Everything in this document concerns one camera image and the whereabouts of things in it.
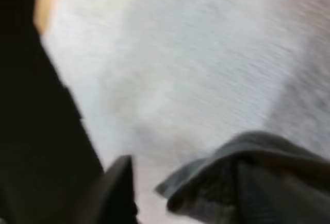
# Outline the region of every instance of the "black object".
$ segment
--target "black object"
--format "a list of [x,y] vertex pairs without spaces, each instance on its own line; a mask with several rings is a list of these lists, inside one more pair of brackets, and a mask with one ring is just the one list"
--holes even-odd
[[[112,173],[103,174],[71,95],[41,46],[34,0],[0,0],[0,9],[0,218],[8,224],[70,223],[80,198]],[[125,189],[132,206],[127,161],[118,162],[124,166],[113,176],[125,183],[112,186]],[[102,203],[118,202],[115,193],[107,194]],[[131,208],[121,213],[135,218]],[[95,221],[90,224],[108,223]]]
[[264,132],[235,137],[156,191],[169,211],[206,223],[330,223],[330,163]]

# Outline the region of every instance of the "black fabric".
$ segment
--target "black fabric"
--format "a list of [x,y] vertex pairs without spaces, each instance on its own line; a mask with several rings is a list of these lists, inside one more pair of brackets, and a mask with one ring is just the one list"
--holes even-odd
[[137,224],[133,163],[121,156],[79,201],[72,224]]
[[33,7],[0,0],[0,215],[9,224],[64,223],[103,173],[41,46]]
[[235,137],[156,191],[169,211],[206,223],[330,222],[330,162],[264,132]]

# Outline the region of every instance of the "dark cloth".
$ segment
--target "dark cloth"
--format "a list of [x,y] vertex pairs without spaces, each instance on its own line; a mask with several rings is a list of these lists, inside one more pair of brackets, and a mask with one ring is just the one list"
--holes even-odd
[[103,174],[32,23],[34,0],[0,0],[0,217],[64,223]]
[[330,223],[330,162],[264,132],[235,137],[156,191],[169,211],[206,223]]

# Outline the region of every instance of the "gray cloth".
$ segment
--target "gray cloth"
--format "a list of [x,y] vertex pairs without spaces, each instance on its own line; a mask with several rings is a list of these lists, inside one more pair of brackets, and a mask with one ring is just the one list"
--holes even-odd
[[[253,177],[259,186],[250,187],[251,180],[244,175]],[[244,208],[249,208],[246,219],[254,221],[240,223],[266,223],[260,221],[263,218],[273,218],[272,223],[294,223],[288,221],[302,218],[300,223],[311,223],[309,219],[326,223],[330,221],[324,208],[330,207],[326,194],[330,193],[329,176],[329,161],[280,136],[251,132],[235,137],[209,158],[182,167],[156,191],[168,198],[169,211],[206,223],[236,223]],[[253,196],[256,188],[266,201],[258,199],[258,194]],[[285,208],[288,201],[292,206]],[[269,211],[265,211],[267,202],[272,203]],[[272,209],[274,217],[269,214]],[[297,214],[302,209],[305,215]],[[260,217],[263,211],[267,215]],[[281,222],[275,221],[281,215]]]

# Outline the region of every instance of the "white surface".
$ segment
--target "white surface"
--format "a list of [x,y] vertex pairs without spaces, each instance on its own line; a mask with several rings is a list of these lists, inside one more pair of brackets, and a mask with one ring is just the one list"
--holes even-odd
[[153,188],[233,134],[260,129],[309,33],[300,0],[58,0],[44,43],[107,167],[137,160],[140,220]]

